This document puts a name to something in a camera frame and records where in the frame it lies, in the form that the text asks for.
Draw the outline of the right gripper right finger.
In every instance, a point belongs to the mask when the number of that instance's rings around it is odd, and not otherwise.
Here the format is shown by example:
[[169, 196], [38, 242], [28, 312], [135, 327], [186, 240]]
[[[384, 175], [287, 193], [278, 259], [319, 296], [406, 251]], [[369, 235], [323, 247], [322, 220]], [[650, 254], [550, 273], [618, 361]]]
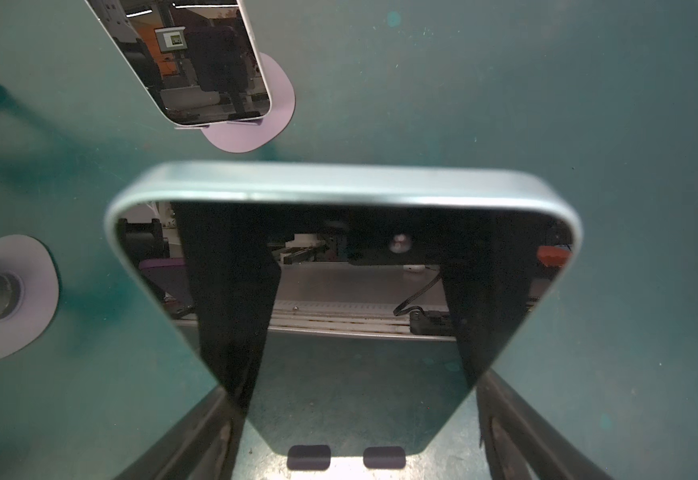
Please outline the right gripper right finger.
[[493, 479], [608, 479], [492, 370], [476, 384], [484, 447]]

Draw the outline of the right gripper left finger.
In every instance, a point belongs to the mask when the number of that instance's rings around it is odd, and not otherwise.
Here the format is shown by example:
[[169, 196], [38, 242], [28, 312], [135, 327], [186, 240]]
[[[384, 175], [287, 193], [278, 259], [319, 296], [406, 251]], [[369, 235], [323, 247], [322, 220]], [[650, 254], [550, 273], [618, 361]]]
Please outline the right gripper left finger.
[[244, 414], [218, 386], [117, 477], [230, 479], [244, 425]]

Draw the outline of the teal-edged phone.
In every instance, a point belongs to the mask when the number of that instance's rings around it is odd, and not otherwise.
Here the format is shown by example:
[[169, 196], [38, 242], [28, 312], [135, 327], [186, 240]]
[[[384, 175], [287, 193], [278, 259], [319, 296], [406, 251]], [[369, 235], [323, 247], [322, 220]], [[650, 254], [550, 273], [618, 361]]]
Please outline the teal-edged phone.
[[272, 449], [325, 469], [421, 451], [579, 250], [542, 179], [495, 169], [183, 161], [117, 195], [111, 245], [170, 294], [200, 359]]

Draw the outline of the pink-edged phone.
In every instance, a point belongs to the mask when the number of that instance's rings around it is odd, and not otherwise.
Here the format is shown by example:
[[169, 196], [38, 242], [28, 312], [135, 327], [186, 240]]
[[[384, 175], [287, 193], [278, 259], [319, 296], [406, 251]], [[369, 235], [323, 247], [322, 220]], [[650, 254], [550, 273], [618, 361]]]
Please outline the pink-edged phone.
[[241, 1], [94, 0], [89, 7], [173, 124], [259, 121], [272, 108]]

